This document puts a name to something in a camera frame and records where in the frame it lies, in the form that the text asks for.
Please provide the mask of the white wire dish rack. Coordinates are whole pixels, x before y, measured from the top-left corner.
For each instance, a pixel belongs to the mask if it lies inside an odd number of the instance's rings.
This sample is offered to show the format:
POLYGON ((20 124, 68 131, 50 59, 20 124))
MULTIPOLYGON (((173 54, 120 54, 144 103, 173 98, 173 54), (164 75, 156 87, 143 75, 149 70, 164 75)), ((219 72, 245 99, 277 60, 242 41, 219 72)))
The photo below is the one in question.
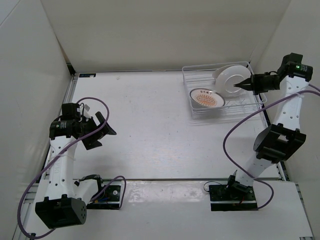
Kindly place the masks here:
POLYGON ((253 95, 249 91, 245 91, 234 97, 223 97, 225 105, 217 108, 201 107, 193 102, 190 98, 190 91, 196 88, 209 89, 215 91, 216 80, 212 77, 212 73, 226 65, 242 65, 248 68, 253 74, 250 63, 247 61, 236 61, 227 63, 204 64, 184 66, 182 68, 183 84, 185 87, 186 95, 188 97, 190 110, 192 116, 198 117, 215 117, 215 116, 245 116, 249 115, 256 110, 259 110, 267 102, 267 97, 261 93, 253 95))

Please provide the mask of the white green-rimmed plate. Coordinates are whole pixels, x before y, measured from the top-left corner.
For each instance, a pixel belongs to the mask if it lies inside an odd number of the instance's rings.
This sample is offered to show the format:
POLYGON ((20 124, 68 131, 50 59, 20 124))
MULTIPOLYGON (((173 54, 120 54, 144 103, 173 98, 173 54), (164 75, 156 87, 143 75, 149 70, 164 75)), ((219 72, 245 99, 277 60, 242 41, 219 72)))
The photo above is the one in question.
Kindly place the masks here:
POLYGON ((216 80, 217 77, 226 69, 228 68, 231 68, 231 67, 234 67, 234 66, 240 66, 242 68, 245 68, 247 69, 247 67, 243 66, 243 65, 240 65, 240 64, 229 64, 229 65, 225 65, 223 67, 220 67, 218 69, 216 69, 213 73, 212 73, 212 77, 216 80))

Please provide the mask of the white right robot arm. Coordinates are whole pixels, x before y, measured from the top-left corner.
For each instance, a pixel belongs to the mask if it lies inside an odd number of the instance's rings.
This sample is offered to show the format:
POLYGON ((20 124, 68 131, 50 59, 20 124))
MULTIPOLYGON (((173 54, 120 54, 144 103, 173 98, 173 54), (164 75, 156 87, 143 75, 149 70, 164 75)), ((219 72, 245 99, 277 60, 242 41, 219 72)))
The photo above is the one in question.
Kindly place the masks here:
POLYGON ((284 101, 278 104, 274 122, 258 134, 253 145, 253 156, 228 179, 224 193, 230 200, 252 190, 254 179, 267 168, 288 160, 306 141, 300 131, 302 97, 312 78, 313 68, 302 64, 303 55, 290 53, 282 59, 276 74, 265 72, 235 84, 235 87, 252 91, 254 95, 279 90, 284 101))

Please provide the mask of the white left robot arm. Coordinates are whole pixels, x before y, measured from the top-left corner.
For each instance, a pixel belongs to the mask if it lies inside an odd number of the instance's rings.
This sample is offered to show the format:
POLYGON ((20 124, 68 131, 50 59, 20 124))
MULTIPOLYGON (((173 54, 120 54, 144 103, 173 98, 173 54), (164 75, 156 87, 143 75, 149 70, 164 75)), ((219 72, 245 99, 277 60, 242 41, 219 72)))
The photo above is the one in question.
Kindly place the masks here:
POLYGON ((73 178, 78 141, 86 150, 92 150, 102 146, 100 139, 104 136, 116 135, 101 112, 90 116, 88 111, 87 105, 65 103, 61 116, 49 127, 53 159, 48 185, 43 200, 35 204, 35 213, 50 230, 83 225, 87 219, 87 205, 105 194, 100 175, 73 178))

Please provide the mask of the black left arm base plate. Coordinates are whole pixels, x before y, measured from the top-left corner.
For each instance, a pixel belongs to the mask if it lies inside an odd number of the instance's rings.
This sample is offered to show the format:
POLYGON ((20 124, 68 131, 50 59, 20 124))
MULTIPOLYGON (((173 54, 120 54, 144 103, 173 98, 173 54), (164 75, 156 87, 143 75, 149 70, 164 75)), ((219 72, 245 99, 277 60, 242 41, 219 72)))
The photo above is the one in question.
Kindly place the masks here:
POLYGON ((91 201, 86 207, 89 210, 120 210, 123 205, 124 195, 127 188, 125 178, 117 178, 109 183, 108 187, 91 201))

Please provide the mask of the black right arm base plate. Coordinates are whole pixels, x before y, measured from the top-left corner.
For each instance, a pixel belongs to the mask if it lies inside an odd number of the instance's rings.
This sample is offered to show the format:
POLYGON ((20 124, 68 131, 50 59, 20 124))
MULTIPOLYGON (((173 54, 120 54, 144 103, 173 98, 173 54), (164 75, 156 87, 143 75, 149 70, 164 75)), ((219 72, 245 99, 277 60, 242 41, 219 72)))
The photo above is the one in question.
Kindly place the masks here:
POLYGON ((257 211, 255 192, 249 187, 248 192, 228 189, 226 184, 209 185, 210 207, 212 212, 257 211))

